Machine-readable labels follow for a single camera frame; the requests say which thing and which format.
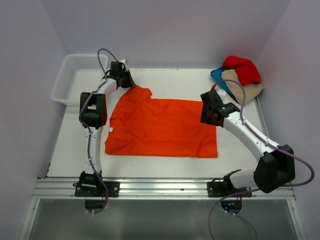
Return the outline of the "orange t shirt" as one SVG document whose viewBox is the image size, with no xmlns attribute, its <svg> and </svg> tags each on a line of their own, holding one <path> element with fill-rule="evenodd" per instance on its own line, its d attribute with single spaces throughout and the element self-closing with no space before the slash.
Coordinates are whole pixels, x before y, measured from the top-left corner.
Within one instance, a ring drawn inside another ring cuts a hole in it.
<svg viewBox="0 0 320 240">
<path fill-rule="evenodd" d="M 118 100 L 109 119 L 104 152 L 115 156 L 217 158 L 217 130 L 201 123 L 203 104 L 153 98 L 133 87 Z"/>
</svg>

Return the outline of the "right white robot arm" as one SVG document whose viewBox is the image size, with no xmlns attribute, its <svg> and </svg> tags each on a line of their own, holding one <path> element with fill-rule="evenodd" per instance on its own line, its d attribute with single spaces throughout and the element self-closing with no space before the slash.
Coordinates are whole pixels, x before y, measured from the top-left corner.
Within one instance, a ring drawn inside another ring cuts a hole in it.
<svg viewBox="0 0 320 240">
<path fill-rule="evenodd" d="M 216 90 L 201 94 L 201 123 L 221 127 L 232 133 L 252 153 L 255 169 L 237 169 L 212 180 L 210 187 L 220 197 L 259 188 L 268 194 L 296 177 L 294 151 L 289 145 L 279 145 L 257 130 L 232 102 L 224 103 Z"/>
</svg>

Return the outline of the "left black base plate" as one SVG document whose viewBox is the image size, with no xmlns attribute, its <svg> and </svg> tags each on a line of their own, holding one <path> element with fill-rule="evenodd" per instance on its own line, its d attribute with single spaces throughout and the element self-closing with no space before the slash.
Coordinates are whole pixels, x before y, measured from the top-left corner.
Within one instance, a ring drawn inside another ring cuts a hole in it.
<svg viewBox="0 0 320 240">
<path fill-rule="evenodd" d="M 98 182 L 96 185 L 85 184 L 85 183 L 74 183 L 72 186 L 75 187 L 74 195 L 76 197 L 105 197 L 106 188 L 108 190 L 107 197 L 117 198 L 120 191 L 120 183 L 118 181 L 104 181 L 104 184 Z"/>
</svg>

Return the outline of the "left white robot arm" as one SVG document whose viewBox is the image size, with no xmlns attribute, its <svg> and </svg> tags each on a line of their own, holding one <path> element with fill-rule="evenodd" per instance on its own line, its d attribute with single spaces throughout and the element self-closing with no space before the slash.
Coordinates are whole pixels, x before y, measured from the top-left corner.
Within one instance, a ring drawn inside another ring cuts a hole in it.
<svg viewBox="0 0 320 240">
<path fill-rule="evenodd" d="M 110 69 L 92 92 L 81 93 L 78 119 L 86 131 L 87 155 L 79 178 L 81 184 L 93 186 L 103 181 L 100 151 L 102 131 L 108 119 L 107 98 L 118 88 L 126 89 L 135 85 L 128 60 L 123 58 L 110 63 Z"/>
</svg>

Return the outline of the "blue t shirt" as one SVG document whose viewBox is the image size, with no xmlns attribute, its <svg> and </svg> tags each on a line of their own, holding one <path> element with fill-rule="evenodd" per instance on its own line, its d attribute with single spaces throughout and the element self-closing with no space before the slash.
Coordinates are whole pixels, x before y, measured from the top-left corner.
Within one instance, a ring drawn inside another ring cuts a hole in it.
<svg viewBox="0 0 320 240">
<path fill-rule="evenodd" d="M 232 92 L 228 88 L 227 84 L 222 81 L 222 73 L 225 71 L 225 69 L 215 69 L 210 72 L 210 76 L 213 78 L 213 80 L 220 86 L 221 89 L 225 90 L 226 93 L 232 95 Z"/>
</svg>

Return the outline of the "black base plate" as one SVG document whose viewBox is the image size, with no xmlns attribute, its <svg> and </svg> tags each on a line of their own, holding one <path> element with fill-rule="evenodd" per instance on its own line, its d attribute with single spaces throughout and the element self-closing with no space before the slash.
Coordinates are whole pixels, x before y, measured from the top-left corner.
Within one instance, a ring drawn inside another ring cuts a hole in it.
<svg viewBox="0 0 320 240">
<path fill-rule="evenodd" d="M 235 188 L 230 182 L 214 179 L 206 183 L 209 198 L 222 198 L 232 194 L 250 191 L 250 187 Z"/>
<path fill-rule="evenodd" d="M 98 182 L 96 185 L 85 184 L 85 183 L 74 183 L 72 186 L 75 187 L 74 195 L 76 197 L 105 197 L 106 188 L 108 190 L 107 197 L 117 198 L 120 191 L 120 183 L 118 181 L 104 181 L 104 184 Z"/>
</svg>

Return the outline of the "white plastic basket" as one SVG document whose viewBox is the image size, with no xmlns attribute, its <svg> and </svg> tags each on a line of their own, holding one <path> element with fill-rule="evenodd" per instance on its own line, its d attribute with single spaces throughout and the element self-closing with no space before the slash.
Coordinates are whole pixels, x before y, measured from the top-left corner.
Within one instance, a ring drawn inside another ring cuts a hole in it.
<svg viewBox="0 0 320 240">
<path fill-rule="evenodd" d="M 92 92 L 102 82 L 103 71 L 108 64 L 108 57 L 101 54 L 70 54 L 60 67 L 51 100 L 65 106 L 78 107 L 81 93 Z"/>
</svg>

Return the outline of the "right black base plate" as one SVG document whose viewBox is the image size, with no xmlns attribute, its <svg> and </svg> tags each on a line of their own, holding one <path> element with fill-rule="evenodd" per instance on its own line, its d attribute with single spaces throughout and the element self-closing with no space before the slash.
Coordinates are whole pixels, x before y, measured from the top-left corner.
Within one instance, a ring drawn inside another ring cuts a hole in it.
<svg viewBox="0 0 320 240">
<path fill-rule="evenodd" d="M 222 198 L 232 194 L 250 191 L 250 187 L 235 188 L 230 182 L 214 179 L 206 183 L 209 198 Z"/>
</svg>

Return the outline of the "aluminium rail frame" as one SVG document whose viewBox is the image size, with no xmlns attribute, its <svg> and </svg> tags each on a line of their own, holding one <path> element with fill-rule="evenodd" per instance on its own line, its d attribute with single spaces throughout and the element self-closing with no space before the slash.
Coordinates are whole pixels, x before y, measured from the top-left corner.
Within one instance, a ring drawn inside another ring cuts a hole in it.
<svg viewBox="0 0 320 240">
<path fill-rule="evenodd" d="M 217 131 L 218 158 L 101 157 L 103 175 L 118 181 L 119 196 L 91 215 L 75 197 L 84 151 L 78 108 L 65 110 L 47 175 L 36 181 L 22 240 L 208 240 L 207 219 L 215 203 L 207 182 L 256 160 L 224 129 Z"/>
</svg>

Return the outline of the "red t shirt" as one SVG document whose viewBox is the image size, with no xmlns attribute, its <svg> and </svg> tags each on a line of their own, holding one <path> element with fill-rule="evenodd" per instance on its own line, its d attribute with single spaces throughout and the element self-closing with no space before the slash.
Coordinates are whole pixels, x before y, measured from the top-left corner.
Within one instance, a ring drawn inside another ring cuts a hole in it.
<svg viewBox="0 0 320 240">
<path fill-rule="evenodd" d="M 230 55 L 223 64 L 222 69 L 235 70 L 239 82 L 243 85 L 261 84 L 261 76 L 254 63 L 246 58 Z"/>
</svg>

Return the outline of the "dark maroon t shirt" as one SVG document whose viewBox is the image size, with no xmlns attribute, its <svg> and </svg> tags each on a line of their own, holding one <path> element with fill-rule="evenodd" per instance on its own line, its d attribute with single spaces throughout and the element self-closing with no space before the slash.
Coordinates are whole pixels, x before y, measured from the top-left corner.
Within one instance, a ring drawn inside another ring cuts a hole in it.
<svg viewBox="0 0 320 240">
<path fill-rule="evenodd" d="M 236 102 L 239 103 L 238 100 L 235 98 L 235 96 L 233 94 L 228 93 L 228 95 Z"/>
</svg>

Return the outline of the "beige t shirt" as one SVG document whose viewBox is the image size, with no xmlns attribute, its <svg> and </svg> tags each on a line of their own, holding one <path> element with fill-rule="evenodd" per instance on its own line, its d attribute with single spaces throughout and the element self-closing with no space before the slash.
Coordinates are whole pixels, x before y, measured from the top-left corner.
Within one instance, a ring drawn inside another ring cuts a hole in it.
<svg viewBox="0 0 320 240">
<path fill-rule="evenodd" d="M 239 81 L 238 75 L 234 69 L 225 70 L 221 74 L 221 78 L 223 80 L 226 80 L 225 83 L 233 96 L 235 97 L 236 101 L 239 104 L 243 103 L 244 94 L 243 90 L 245 92 L 245 102 L 247 103 L 251 102 L 255 97 L 257 97 L 260 92 L 263 90 L 263 85 L 256 84 L 256 83 L 250 83 L 247 85 L 243 85 L 240 87 L 241 83 Z"/>
</svg>

